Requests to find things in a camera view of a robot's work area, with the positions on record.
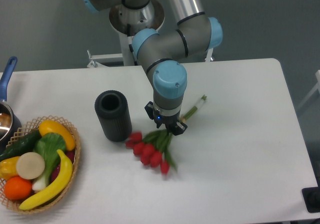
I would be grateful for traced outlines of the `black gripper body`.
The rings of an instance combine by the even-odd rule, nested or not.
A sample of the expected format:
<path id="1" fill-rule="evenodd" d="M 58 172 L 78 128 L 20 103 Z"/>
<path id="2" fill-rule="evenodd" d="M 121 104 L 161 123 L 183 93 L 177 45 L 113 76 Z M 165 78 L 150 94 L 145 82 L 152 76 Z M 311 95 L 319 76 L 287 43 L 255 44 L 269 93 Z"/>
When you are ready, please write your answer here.
<path id="1" fill-rule="evenodd" d="M 161 109 L 160 107 L 158 107 L 156 105 L 156 103 L 153 103 L 153 106 L 158 112 L 157 120 L 154 120 L 154 122 L 156 123 L 156 127 L 157 128 L 159 128 L 162 124 L 164 124 L 165 128 L 166 128 L 167 124 L 171 124 L 171 123 L 175 123 L 177 121 L 181 121 L 180 120 L 180 111 L 181 111 L 180 108 L 181 108 L 181 106 L 179 106 L 179 107 L 177 107 L 175 109 L 171 109 L 171 110 Z"/>

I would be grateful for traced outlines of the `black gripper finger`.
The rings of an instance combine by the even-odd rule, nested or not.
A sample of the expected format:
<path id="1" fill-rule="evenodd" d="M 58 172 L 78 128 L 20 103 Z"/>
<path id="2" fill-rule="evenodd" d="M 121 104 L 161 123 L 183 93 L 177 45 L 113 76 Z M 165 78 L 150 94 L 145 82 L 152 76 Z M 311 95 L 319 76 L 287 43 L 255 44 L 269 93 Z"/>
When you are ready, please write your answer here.
<path id="1" fill-rule="evenodd" d="M 146 111 L 148 117 L 151 120 L 158 119 L 158 111 L 154 108 L 154 103 L 152 101 L 149 101 L 144 108 L 145 108 L 145 111 Z"/>
<path id="2" fill-rule="evenodd" d="M 181 135 L 188 128 L 187 124 L 181 121 L 177 121 L 175 123 L 167 124 L 166 129 L 169 133 L 172 133 L 174 136 Z"/>

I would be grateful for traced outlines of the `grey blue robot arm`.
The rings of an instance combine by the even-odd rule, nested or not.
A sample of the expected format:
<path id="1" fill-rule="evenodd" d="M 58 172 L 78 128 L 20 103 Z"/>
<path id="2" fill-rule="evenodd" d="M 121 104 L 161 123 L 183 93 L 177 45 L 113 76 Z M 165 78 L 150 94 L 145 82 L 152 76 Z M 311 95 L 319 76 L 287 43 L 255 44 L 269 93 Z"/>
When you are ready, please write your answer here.
<path id="1" fill-rule="evenodd" d="M 182 134 L 187 129 L 179 118 L 187 72 L 179 60 L 219 46 L 219 21 L 206 15 L 201 0 L 169 0 L 177 29 L 161 35 L 165 16 L 156 0 L 83 1 L 91 12 L 109 9 L 113 28 L 125 35 L 131 61 L 142 66 L 153 88 L 153 100 L 145 106 L 149 118 L 173 135 Z"/>

